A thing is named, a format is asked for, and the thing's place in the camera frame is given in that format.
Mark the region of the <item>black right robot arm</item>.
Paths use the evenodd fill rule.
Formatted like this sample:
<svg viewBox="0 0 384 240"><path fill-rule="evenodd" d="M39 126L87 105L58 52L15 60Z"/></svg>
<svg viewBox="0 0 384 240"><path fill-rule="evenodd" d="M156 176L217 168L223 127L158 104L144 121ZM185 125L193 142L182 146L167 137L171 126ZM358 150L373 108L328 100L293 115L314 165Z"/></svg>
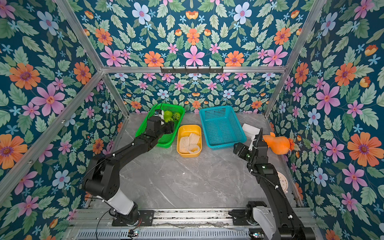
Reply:
<svg viewBox="0 0 384 240"><path fill-rule="evenodd" d="M268 146L256 141L252 150L245 144L234 144L233 153L247 162L247 169L265 193L269 207L249 202L247 222L258 224L261 231L251 233L252 240L314 240L312 228L305 227L291 207L280 183L278 171L268 160Z"/></svg>

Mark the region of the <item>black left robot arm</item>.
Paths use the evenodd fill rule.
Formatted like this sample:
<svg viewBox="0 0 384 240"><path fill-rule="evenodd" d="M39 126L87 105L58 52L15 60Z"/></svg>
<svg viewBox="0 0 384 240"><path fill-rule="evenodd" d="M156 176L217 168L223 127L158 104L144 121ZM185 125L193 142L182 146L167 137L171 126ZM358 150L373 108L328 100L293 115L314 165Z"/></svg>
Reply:
<svg viewBox="0 0 384 240"><path fill-rule="evenodd" d="M165 122L159 116L149 117L144 133L134 138L130 144L113 153L91 159L82 181L83 189L105 201L115 211L114 225L134 226L140 219L138 205L120 188L121 169L152 150L163 135L172 134L174 125L174 122Z"/></svg>

